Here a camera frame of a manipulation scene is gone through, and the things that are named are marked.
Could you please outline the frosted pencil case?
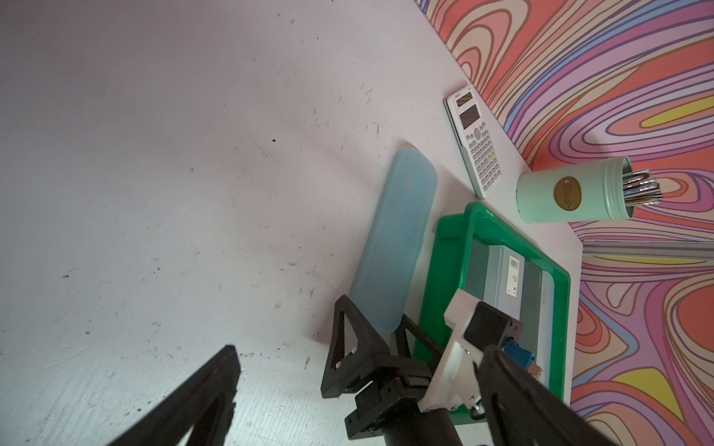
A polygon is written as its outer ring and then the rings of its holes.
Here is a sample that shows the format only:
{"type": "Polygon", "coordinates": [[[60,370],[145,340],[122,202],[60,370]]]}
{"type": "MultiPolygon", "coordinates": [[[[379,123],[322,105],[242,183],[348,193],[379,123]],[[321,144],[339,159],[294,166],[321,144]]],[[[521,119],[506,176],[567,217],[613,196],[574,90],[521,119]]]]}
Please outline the frosted pencil case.
{"type": "Polygon", "coordinates": [[[504,245],[489,245],[483,300],[520,319],[525,258],[504,245]]]}

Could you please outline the light blue pencil case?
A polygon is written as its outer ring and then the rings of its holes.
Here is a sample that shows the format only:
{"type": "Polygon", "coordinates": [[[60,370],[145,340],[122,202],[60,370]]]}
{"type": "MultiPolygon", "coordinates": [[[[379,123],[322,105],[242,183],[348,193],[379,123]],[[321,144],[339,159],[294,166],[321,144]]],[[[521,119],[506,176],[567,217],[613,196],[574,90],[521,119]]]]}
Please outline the light blue pencil case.
{"type": "Polygon", "coordinates": [[[438,185],[419,150],[398,152],[377,204],[349,297],[379,334],[400,324],[438,185]]]}

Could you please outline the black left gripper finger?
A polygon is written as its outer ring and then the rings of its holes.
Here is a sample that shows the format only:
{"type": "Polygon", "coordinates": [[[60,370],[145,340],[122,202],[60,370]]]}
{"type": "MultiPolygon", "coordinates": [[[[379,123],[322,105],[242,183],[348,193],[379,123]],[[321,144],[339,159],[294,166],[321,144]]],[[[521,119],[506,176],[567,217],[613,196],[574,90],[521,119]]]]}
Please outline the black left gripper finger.
{"type": "Polygon", "coordinates": [[[113,445],[222,445],[234,418],[241,364],[224,346],[113,445]]]}

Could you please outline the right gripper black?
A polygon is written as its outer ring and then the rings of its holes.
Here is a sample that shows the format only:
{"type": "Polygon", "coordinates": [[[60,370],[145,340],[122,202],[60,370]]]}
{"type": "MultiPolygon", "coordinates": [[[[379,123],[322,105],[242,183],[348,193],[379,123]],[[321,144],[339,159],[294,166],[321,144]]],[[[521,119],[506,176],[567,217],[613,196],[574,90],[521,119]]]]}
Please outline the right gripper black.
{"type": "MultiPolygon", "coordinates": [[[[347,295],[340,297],[334,306],[322,397],[336,399],[361,390],[355,410],[345,418],[349,440],[381,437],[387,445],[460,445],[448,410],[424,413],[418,407],[444,349],[406,314],[393,334],[398,356],[413,359],[408,340],[412,336],[431,358],[425,362],[401,358],[398,368],[388,368],[373,379],[390,357],[390,347],[353,301],[347,295]]],[[[502,350],[487,347],[474,373],[494,444],[613,444],[502,350]]]]}

